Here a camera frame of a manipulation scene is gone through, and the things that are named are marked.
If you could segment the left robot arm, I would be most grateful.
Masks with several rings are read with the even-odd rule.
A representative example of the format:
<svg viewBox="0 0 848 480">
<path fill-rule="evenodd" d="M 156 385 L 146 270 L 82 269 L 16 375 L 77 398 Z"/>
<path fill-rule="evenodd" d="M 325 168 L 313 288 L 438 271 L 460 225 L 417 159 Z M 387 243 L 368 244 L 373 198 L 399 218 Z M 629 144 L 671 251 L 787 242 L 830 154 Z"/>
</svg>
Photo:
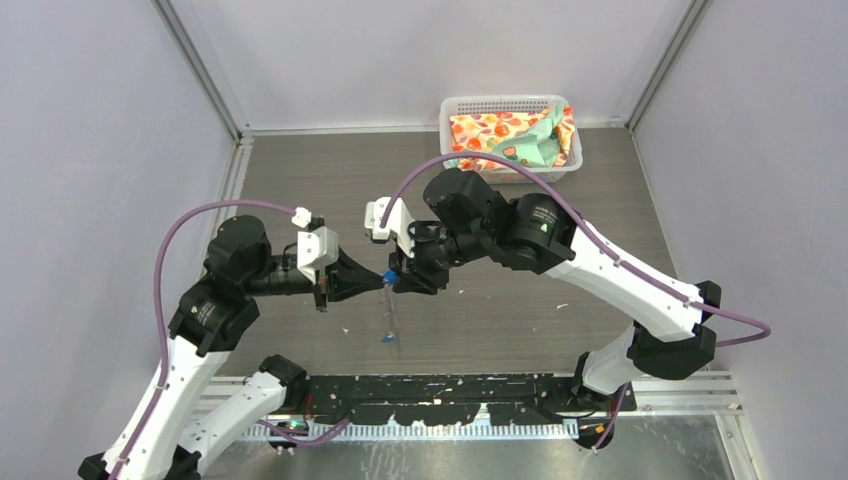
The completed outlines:
<svg viewBox="0 0 848 480">
<path fill-rule="evenodd" d="M 259 318 L 259 296 L 310 295 L 316 308 L 379 290 L 384 281 L 350 259 L 322 222 L 298 235 L 296 252 L 275 255 L 255 216 L 226 220 L 209 243 L 205 274 L 180 298 L 167 327 L 167 358 L 125 430 L 85 458 L 82 479 L 199 479 L 226 448 L 268 414 L 298 412 L 306 371 L 267 357 L 247 384 L 211 413 L 192 413 L 207 384 Z"/>
</svg>

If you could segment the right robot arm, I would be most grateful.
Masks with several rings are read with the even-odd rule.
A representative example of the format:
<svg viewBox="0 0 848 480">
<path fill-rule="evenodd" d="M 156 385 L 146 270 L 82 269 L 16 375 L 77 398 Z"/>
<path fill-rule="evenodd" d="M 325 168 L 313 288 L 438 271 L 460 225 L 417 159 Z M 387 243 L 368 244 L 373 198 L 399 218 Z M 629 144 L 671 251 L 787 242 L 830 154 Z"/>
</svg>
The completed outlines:
<svg viewBox="0 0 848 480">
<path fill-rule="evenodd" d="M 680 283 L 622 252 L 581 216 L 571 216 L 552 196 L 525 194 L 507 200 L 478 173 L 451 169 L 426 186 L 433 221 L 416 221 L 402 201 L 383 197 L 367 207 L 373 242 L 393 240 L 389 267 L 397 293 L 435 295 L 449 271 L 489 258 L 513 271 L 529 271 L 578 286 L 631 317 L 625 332 L 579 357 L 571 397 L 596 410 L 619 387 L 642 374 L 682 380 L 710 363 L 716 334 L 710 315 L 696 308 L 720 303 L 711 282 Z"/>
</svg>

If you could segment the large metal keyring disc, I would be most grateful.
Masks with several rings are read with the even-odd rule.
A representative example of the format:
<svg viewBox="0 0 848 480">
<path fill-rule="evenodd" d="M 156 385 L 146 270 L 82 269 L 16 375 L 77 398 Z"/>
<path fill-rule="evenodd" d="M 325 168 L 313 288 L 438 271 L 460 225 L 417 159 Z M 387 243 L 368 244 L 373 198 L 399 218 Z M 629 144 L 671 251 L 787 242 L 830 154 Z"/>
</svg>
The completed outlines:
<svg viewBox="0 0 848 480">
<path fill-rule="evenodd" d="M 382 321 L 384 326 L 383 337 L 385 335 L 393 335 L 397 338 L 395 343 L 385 345 L 392 346 L 397 352 L 400 352 L 401 346 L 397 326 L 397 314 L 393 302 L 392 289 L 390 286 L 384 285 L 378 293 L 379 303 L 382 308 Z"/>
</svg>

